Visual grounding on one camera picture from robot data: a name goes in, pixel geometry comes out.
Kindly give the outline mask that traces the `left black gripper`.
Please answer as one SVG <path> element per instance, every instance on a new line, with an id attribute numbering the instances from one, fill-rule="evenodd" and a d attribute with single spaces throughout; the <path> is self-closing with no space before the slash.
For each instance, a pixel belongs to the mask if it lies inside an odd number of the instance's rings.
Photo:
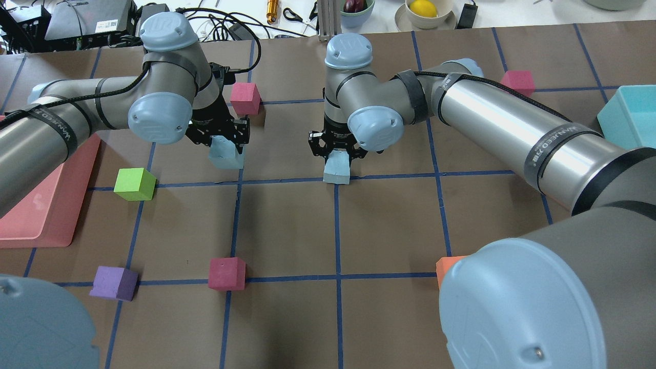
<path id="1" fill-rule="evenodd" d="M 191 120 L 186 136 L 195 145 L 210 147 L 215 136 L 229 140 L 239 154 L 249 144 L 251 122 L 248 116 L 238 118 L 219 118 L 207 121 Z"/>

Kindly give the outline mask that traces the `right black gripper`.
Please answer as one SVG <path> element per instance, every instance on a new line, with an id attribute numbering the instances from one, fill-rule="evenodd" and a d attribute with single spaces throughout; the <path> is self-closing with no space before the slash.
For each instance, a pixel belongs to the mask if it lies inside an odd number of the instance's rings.
<path id="1" fill-rule="evenodd" d="M 344 150 L 349 160 L 364 158 L 368 151 L 359 146 L 352 133 L 310 131 L 309 146 L 312 154 L 328 160 L 334 150 Z"/>

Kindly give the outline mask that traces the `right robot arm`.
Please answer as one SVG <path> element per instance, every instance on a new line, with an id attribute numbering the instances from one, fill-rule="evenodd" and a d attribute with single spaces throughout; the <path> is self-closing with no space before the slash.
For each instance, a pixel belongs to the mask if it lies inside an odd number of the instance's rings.
<path id="1" fill-rule="evenodd" d="M 326 45 L 315 156 L 382 152 L 433 118 L 501 161 L 570 217 L 493 241 L 441 277 L 455 368 L 654 368 L 654 148 L 624 149 L 448 60 L 379 81 L 357 33 Z"/>

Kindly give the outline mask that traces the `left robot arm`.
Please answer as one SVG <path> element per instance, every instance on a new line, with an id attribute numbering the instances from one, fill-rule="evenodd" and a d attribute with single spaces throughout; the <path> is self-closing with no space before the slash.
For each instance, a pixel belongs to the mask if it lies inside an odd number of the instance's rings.
<path id="1" fill-rule="evenodd" d="M 103 130 L 130 129 L 159 145 L 187 137 L 213 158 L 228 148 L 242 159 L 249 119 L 230 114 L 222 94 L 230 70 L 207 61 L 189 20 L 160 12 L 139 34 L 138 76 L 42 84 L 2 120 L 2 215 Z M 94 336 L 87 309 L 65 288 L 2 275 L 2 368 L 97 368 Z"/>

